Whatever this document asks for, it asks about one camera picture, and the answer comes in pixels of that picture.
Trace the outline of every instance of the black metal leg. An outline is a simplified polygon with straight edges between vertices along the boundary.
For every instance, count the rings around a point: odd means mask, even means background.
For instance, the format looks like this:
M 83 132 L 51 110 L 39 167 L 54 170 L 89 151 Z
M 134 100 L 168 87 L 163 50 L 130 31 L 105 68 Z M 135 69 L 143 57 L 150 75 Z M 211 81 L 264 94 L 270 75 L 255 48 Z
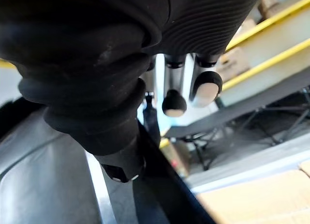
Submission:
M 193 144 L 194 144 L 194 146 L 195 146 L 195 150 L 196 150 L 196 153 L 197 153 L 199 162 L 200 162 L 201 165 L 202 165 L 202 169 L 205 171 L 206 169 L 205 169 L 205 165 L 204 165 L 204 159 L 203 159 L 202 154 L 201 154 L 201 152 L 200 152 L 200 150 L 199 150 L 199 146 L 198 146 L 198 144 L 195 143 L 194 141 L 193 141 Z
M 258 127 L 267 137 L 271 138 L 271 140 L 272 140 L 271 145 L 272 145 L 272 146 L 275 146 L 275 145 L 277 145 L 277 144 L 280 143 L 279 141 L 277 141 L 277 140 L 272 136 L 272 134 L 268 133 L 268 132 L 266 131 L 266 129 L 265 129 L 259 122 L 257 122 L 256 125 L 257 125 L 257 127 Z
M 258 114 L 258 113 L 260 113 L 260 109 L 257 109 L 257 110 L 255 110 L 251 115 L 250 115 L 250 117 L 248 117 L 248 119 L 246 120 L 246 121 L 244 121 L 243 123 L 242 123 L 242 125 L 235 131 L 235 133 L 233 134 L 233 136 L 230 138 L 230 139 L 228 139 L 228 145 L 230 146 L 230 147 L 232 147 L 233 146 L 233 142 L 234 142 L 234 140 L 235 140 L 235 136 L 236 136 L 236 134 L 237 133 L 240 133 L 255 117 L 256 117 L 256 115 Z
M 298 126 L 305 118 L 306 116 L 309 114 L 310 110 L 307 109 L 305 110 L 302 115 L 294 122 L 294 124 L 284 133 L 284 135 L 282 136 L 282 138 L 279 140 L 280 143 L 283 143 L 284 141 L 287 140 L 287 138 L 289 137 L 289 135 L 292 133 L 293 129 Z

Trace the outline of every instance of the black leather surface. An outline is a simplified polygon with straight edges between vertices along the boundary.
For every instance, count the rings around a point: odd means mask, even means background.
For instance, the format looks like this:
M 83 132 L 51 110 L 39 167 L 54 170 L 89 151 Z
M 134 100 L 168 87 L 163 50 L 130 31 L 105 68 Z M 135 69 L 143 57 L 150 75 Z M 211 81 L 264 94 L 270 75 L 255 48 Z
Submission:
M 0 144 L 0 223 L 101 223 L 83 148 L 42 112 Z

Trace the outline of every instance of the metal rod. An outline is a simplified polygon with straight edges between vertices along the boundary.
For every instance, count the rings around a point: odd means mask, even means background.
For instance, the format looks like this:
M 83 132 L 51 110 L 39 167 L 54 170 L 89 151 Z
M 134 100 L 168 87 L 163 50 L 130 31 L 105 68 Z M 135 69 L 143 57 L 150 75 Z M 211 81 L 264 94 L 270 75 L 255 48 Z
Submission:
M 307 109 L 302 113 L 302 115 L 294 122 L 294 124 L 284 133 L 282 138 L 279 140 L 280 143 L 283 143 L 288 138 L 288 136 L 292 133 L 293 129 L 306 118 L 309 112 L 310 110 Z

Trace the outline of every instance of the shelf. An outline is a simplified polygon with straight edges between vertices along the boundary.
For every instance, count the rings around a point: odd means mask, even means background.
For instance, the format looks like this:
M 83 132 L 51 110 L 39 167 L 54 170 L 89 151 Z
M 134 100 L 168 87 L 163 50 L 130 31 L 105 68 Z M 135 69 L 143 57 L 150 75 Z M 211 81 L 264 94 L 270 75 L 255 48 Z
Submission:
M 0 59 L 0 68 L 12 68 L 12 69 L 15 69 L 16 67 L 14 65 L 12 65 L 11 63 L 6 62 L 6 61 Z
M 249 30 L 248 32 L 242 34 L 241 36 L 232 39 L 226 47 L 226 51 L 240 45 L 243 41 L 248 40 L 249 38 L 257 35 L 258 33 L 262 32 L 264 29 L 271 27 L 272 25 L 284 20 L 290 15 L 296 14 L 302 9 L 310 6 L 310 0 L 301 0 L 296 4 L 290 6 L 289 8 L 283 10 L 282 12 L 278 13 L 277 15 L 261 22 L 253 29 Z
M 223 84 L 222 91 L 228 90 L 231 87 L 235 86 L 236 84 L 239 84 L 240 82 L 248 79 L 251 76 L 254 76 L 255 74 L 258 74 L 262 72 L 263 70 L 285 60 L 286 58 L 291 57 L 292 55 L 302 51 L 303 49 L 310 46 L 310 39 L 307 39 L 296 46 L 293 46 L 286 51 L 272 57 L 271 59 L 265 61 L 264 63 L 259 64 L 258 66 L 240 74 L 239 76 L 236 76 L 235 78 L 229 80 L 228 82 Z

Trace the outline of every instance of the wooden surface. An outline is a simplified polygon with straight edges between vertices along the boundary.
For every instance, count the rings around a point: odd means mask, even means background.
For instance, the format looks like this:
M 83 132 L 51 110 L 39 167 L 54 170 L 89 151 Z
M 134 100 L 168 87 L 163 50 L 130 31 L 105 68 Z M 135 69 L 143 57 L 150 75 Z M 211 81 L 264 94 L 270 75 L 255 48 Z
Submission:
M 300 167 L 300 170 L 302 170 L 308 176 L 310 176 L 310 161 L 302 162 L 299 167 Z
M 310 178 L 292 170 L 197 195 L 219 224 L 309 224 Z

